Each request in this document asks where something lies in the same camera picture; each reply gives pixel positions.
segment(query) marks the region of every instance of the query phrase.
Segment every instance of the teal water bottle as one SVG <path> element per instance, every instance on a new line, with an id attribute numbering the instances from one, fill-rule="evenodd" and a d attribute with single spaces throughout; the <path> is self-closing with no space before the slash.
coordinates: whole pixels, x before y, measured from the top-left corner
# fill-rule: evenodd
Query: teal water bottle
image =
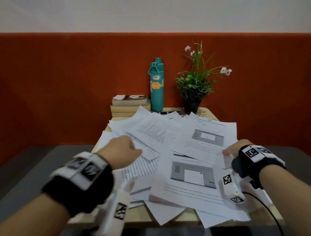
<path id="1" fill-rule="evenodd" d="M 164 99 L 164 65 L 156 57 L 148 70 L 150 75 L 150 103 L 152 111 L 163 111 Z"/>

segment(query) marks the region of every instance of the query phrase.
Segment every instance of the table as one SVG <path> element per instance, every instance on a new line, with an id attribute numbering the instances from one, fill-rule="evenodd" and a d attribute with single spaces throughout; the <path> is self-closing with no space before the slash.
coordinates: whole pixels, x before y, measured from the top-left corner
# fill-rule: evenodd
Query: table
<path id="1" fill-rule="evenodd" d="M 181 110 L 183 108 L 164 108 L 165 111 Z M 218 120 L 210 110 L 204 107 L 199 107 L 197 115 L 203 116 L 209 119 Z M 129 117 L 113 117 L 112 120 L 125 120 Z M 106 127 L 105 131 L 111 132 L 109 126 Z M 278 212 L 275 206 L 270 207 L 271 212 L 274 214 L 280 224 L 285 224 L 282 216 Z M 69 220 L 69 224 L 92 224 L 96 217 L 97 211 L 93 211 L 90 214 L 80 213 L 74 218 Z M 251 226 L 251 225 L 275 225 L 275 221 L 268 211 L 261 208 L 249 214 L 251 221 L 239 222 L 229 220 L 218 226 Z M 176 216 L 174 219 L 167 222 L 164 226 L 166 227 L 194 227 L 202 225 L 197 213 L 194 209 L 187 208 L 184 212 Z M 128 210 L 125 218 L 125 228 L 146 228 L 146 227 L 159 227 L 157 221 L 153 218 L 151 212 L 148 210 L 146 205 L 138 206 Z"/>

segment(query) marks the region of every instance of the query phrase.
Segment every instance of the wrist-mounted device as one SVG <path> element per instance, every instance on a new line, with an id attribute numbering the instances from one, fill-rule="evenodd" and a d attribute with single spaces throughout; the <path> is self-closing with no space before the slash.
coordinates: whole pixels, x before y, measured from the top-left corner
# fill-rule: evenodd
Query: wrist-mounted device
<path id="1" fill-rule="evenodd" d="M 261 189 L 259 173 L 267 165 L 278 165 L 284 169 L 285 162 L 263 146 L 245 145 L 240 148 L 239 156 L 232 161 L 232 169 L 242 178 L 250 176 Z"/>
<path id="2" fill-rule="evenodd" d="M 42 192 L 64 205 L 72 217 L 103 204 L 114 185 L 111 166 L 97 153 L 77 154 L 50 177 Z"/>

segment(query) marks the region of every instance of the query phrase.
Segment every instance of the pile of papers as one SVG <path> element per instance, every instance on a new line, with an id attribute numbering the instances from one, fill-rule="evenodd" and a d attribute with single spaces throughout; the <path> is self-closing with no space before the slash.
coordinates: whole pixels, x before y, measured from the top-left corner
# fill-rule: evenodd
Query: pile of papers
<path id="1" fill-rule="evenodd" d="M 221 151 L 237 141 L 236 123 L 209 120 L 191 113 L 181 117 L 151 113 L 142 106 L 126 120 L 109 121 L 96 150 L 111 138 L 128 135 L 142 155 L 130 166 L 115 170 L 115 188 L 137 178 L 131 207 L 146 204 L 160 225 L 182 213 L 196 210 L 205 228 L 227 220 L 249 221 L 248 213 L 260 207 L 248 201 L 236 206 L 223 197 L 222 177 L 231 167 L 231 156 Z M 271 200 L 245 180 L 243 186 L 269 205 Z"/>

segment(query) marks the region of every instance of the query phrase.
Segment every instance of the stack of books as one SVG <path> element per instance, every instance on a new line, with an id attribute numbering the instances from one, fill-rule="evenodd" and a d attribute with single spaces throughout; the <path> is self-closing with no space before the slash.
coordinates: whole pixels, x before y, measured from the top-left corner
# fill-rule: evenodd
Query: stack of books
<path id="1" fill-rule="evenodd" d="M 147 95 L 117 95 L 112 99 L 112 117 L 131 117 L 143 106 L 148 111 L 151 110 L 150 100 Z"/>

